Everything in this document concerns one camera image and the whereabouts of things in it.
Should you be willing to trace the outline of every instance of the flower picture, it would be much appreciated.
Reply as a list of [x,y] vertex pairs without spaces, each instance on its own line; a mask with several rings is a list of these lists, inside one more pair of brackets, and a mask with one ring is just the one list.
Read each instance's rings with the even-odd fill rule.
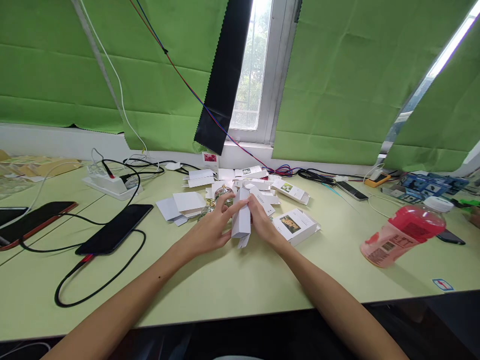
[[292,234],[300,230],[300,226],[298,226],[297,223],[293,221],[292,218],[288,215],[280,218],[280,221],[286,226],[288,231],[290,231]]

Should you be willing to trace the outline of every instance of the desk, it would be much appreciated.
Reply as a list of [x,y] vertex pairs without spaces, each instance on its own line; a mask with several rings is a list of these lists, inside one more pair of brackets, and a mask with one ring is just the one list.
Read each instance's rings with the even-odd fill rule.
[[[78,203],[78,206],[74,208],[71,213],[78,214],[93,202],[104,196],[101,192],[86,186],[81,181],[83,177],[85,177],[85,169],[80,168],[47,179],[34,207],[37,209],[46,203],[55,201],[74,201]],[[37,195],[39,187],[40,183],[1,200],[0,207],[29,207]],[[28,238],[25,243],[27,245],[36,243],[52,230],[69,220],[71,220],[71,217],[69,216],[64,216],[55,220],[49,226]],[[0,251],[0,266],[22,251],[23,249],[20,246],[16,246],[6,251]]]
[[[145,184],[134,203],[154,204],[184,191],[183,175],[167,171]],[[307,211],[322,230],[296,248],[314,264],[342,284],[362,303],[439,295],[432,279],[443,278],[457,291],[480,289],[480,229],[468,223],[458,209],[447,217],[448,226],[467,242],[465,246],[429,240],[400,258],[388,269],[370,264],[359,246],[376,232],[386,218],[366,202],[340,192],[344,199],[320,184],[295,177],[291,183],[310,193],[308,206],[285,196],[274,216],[293,208]],[[362,184],[355,184],[364,190]],[[205,187],[198,192],[205,194]],[[392,214],[396,207],[375,199],[381,211]],[[113,218],[124,202],[104,196],[82,215],[104,222]],[[58,254],[22,252],[0,268],[9,274],[0,279],[0,341],[58,336],[68,333],[93,310],[158,259],[185,234],[196,219],[177,227],[167,223],[158,208],[140,223],[146,244],[128,269],[92,299],[72,308],[59,308],[53,296],[58,283],[80,260],[73,251]],[[37,248],[54,248],[87,240],[98,227],[71,219],[68,226],[54,229]],[[142,236],[132,234],[115,253],[99,256],[62,289],[69,303],[92,293],[109,280],[138,248]],[[224,248],[200,256],[182,268],[158,294],[139,327],[206,321],[311,308],[309,300],[283,261],[254,233],[248,246],[236,248],[234,239]]]

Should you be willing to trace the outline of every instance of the pink drink bottle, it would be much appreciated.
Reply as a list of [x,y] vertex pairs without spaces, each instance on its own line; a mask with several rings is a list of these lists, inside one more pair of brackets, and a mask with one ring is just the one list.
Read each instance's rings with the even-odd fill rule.
[[428,197],[423,204],[406,205],[362,243],[360,251],[372,264],[387,268],[414,246],[442,233],[446,226],[442,214],[453,207],[450,201],[436,196]]

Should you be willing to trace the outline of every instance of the person's right hand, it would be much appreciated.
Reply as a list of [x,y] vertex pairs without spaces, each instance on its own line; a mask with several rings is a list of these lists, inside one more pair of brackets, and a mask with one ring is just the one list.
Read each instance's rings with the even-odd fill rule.
[[266,241],[269,244],[273,244],[279,238],[282,238],[285,241],[283,236],[278,232],[278,230],[270,221],[263,206],[259,203],[259,201],[253,194],[248,197],[248,207],[251,212],[253,227],[255,228],[258,236],[262,238],[262,240]]

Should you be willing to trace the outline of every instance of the green curtain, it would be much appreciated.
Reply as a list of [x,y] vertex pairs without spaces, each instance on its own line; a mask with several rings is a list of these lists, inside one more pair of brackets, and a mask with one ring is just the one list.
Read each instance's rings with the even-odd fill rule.
[[473,0],[303,0],[273,157],[372,165]]
[[72,3],[0,4],[0,121],[123,131]]
[[[227,2],[141,1],[173,62],[201,99],[207,91]],[[130,123],[148,149],[199,151],[193,138],[202,105],[168,63],[130,2],[84,3],[122,81]],[[143,148],[122,123],[69,0],[3,1],[0,47],[0,121],[124,131],[131,149]],[[104,55],[103,60],[120,102],[117,78]]]
[[480,140],[480,21],[477,19],[396,138],[385,166],[454,171]]
[[[201,147],[193,139],[202,104],[182,82],[130,2],[84,3],[121,78],[128,119],[148,149],[198,152]],[[205,99],[228,0],[140,3],[173,63],[200,99]],[[104,63],[120,99],[117,78],[106,58]],[[130,127],[124,123],[123,128],[129,147],[142,149]]]

